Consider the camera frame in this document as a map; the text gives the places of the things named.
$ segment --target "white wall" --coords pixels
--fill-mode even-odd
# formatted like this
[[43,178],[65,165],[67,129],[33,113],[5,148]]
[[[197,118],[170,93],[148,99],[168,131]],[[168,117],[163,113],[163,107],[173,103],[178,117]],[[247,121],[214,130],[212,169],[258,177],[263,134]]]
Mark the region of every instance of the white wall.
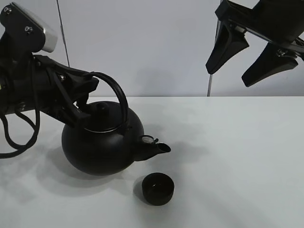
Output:
[[130,96],[206,96],[218,3],[60,0],[71,67],[109,74]]
[[[11,2],[11,0],[1,0],[0,10],[2,10],[6,5]],[[35,13],[38,17],[40,17],[44,22],[46,22],[52,29],[57,32],[58,42],[55,51],[50,54],[41,51],[40,54],[48,55],[50,56],[50,58],[56,60],[57,62],[66,65],[67,59],[61,36],[60,20],[58,16],[56,0],[14,0],[14,2]],[[4,27],[0,24],[0,36],[2,36],[4,30]]]
[[[233,0],[252,8],[258,0]],[[304,64],[298,58],[299,66],[291,71],[271,76],[250,88],[241,79],[245,71],[255,62],[267,42],[251,34],[246,34],[250,45],[229,60],[212,80],[211,96],[302,96],[304,95]]]

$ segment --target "screw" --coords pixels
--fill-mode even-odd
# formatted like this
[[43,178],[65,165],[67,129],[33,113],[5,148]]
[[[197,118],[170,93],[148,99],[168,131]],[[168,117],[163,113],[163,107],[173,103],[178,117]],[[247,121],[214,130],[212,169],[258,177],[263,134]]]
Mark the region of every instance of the screw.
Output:
[[279,57],[282,57],[282,56],[286,55],[286,53],[287,53],[287,50],[278,49],[276,55]]
[[63,82],[66,79],[66,77],[64,77],[63,75],[58,75],[58,77],[59,77],[61,82]]
[[25,110],[25,107],[26,107],[26,105],[25,105],[24,102],[21,102],[21,103],[19,104],[19,110],[20,110],[21,112],[23,112],[23,111]]
[[3,11],[6,13],[6,15],[9,15],[11,13],[11,8],[5,7]]
[[30,33],[33,32],[33,28],[30,27],[30,26],[26,26],[26,27],[24,28],[24,31],[26,31],[28,34],[30,34]]

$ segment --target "white table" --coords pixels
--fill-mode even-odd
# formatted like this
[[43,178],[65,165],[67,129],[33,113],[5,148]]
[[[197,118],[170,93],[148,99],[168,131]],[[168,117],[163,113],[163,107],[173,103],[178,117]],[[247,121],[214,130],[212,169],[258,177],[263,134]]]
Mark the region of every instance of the white table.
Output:
[[[42,115],[37,144],[0,161],[0,227],[304,227],[304,98],[129,103],[145,132],[171,145],[170,154],[96,179],[69,165],[60,148],[63,125]],[[29,128],[9,120],[14,139],[25,142]],[[0,132],[1,152],[11,151]],[[138,183],[152,172],[175,181],[165,206],[141,200]]]

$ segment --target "black cup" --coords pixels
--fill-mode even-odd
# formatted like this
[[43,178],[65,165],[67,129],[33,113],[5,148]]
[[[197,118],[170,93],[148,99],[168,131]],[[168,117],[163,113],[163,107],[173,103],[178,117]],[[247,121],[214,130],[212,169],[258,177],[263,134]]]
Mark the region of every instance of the black cup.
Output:
[[163,173],[152,173],[142,182],[142,193],[148,203],[161,206],[168,203],[173,196],[174,182]]

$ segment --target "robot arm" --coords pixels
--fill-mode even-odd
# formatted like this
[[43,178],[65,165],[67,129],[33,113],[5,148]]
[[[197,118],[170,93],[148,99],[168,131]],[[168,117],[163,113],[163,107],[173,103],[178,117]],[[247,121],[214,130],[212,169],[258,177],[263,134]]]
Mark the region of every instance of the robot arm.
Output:
[[[123,94],[120,86],[103,73],[88,73],[47,56],[33,55],[40,50],[52,52],[57,37],[36,16],[16,3],[1,11],[0,22],[5,27],[0,39],[0,119],[6,140],[16,149],[12,153],[0,153],[0,159],[15,157],[35,144],[40,111],[71,127],[84,127],[91,118],[86,103],[89,93],[98,86],[97,78],[109,84],[116,94]],[[36,124],[22,113],[28,110],[35,110]],[[7,114],[16,114],[32,126],[34,134],[27,144],[12,141]]]

